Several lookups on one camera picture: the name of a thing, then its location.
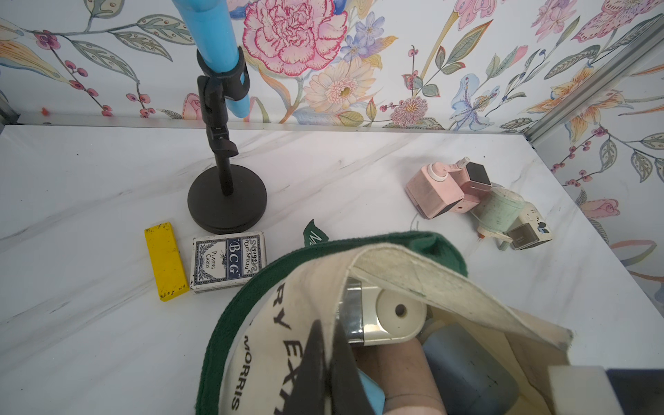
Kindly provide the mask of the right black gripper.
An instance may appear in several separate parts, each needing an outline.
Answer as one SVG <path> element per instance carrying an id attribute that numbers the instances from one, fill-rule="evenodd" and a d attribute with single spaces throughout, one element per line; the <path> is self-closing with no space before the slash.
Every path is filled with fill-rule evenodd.
<path id="1" fill-rule="evenodd" d="M 548 368 L 557 414 L 662 414 L 661 369 Z"/>

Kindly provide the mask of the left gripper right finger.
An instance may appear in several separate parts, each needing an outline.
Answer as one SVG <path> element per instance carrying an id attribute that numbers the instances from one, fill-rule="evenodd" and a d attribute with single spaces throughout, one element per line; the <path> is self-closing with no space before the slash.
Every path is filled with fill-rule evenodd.
<path id="1" fill-rule="evenodd" d="M 335 415 L 374 415 L 344 328 L 335 322 L 330 360 L 331 410 Z"/>

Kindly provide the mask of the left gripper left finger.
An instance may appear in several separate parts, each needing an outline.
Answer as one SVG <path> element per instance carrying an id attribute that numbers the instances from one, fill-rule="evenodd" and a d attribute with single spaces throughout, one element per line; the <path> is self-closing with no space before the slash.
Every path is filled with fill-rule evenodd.
<path id="1" fill-rule="evenodd" d="M 323 325 L 316 320 L 311 325 L 292 393 L 285 402 L 284 414 L 324 414 L 326 376 Z"/>

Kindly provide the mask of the cream green tote bag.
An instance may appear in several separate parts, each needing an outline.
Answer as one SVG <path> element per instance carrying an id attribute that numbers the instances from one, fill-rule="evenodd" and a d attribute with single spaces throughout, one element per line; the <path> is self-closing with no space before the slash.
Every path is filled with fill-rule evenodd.
<path id="1" fill-rule="evenodd" d="M 470 281 L 439 233 L 309 244 L 251 278 L 207 345 L 198 414 L 552 414 L 572 333 Z"/>

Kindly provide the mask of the mint green pencil sharpener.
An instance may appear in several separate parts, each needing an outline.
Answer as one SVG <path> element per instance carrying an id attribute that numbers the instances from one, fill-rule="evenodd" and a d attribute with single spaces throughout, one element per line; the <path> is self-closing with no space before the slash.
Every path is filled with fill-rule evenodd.
<path id="1" fill-rule="evenodd" d="M 526 201 L 521 195 L 502 186 L 493 186 L 489 195 L 470 211 L 477 220 L 479 238 L 494 238 L 501 251 L 507 250 L 513 242 L 508 230 L 525 206 Z"/>

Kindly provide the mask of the large pink pencil sharpener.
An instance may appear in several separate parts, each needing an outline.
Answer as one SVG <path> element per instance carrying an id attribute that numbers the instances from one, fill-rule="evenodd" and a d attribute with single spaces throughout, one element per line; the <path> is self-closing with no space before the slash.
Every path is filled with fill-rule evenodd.
<path id="1" fill-rule="evenodd" d="M 452 176 L 461 170 L 457 164 L 427 164 L 408 182 L 406 193 L 423 217 L 433 219 L 463 200 L 463 190 Z"/>

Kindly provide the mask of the small pink pencil sharpener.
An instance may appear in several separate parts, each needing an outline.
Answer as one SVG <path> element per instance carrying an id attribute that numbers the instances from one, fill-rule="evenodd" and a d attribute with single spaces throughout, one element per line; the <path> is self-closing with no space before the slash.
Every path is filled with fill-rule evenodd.
<path id="1" fill-rule="evenodd" d="M 472 211 L 486 198 L 492 188 L 488 173 L 482 164 L 471 162 L 468 157 L 451 164 L 451 176 L 463 192 L 463 198 L 452 211 L 464 214 Z"/>

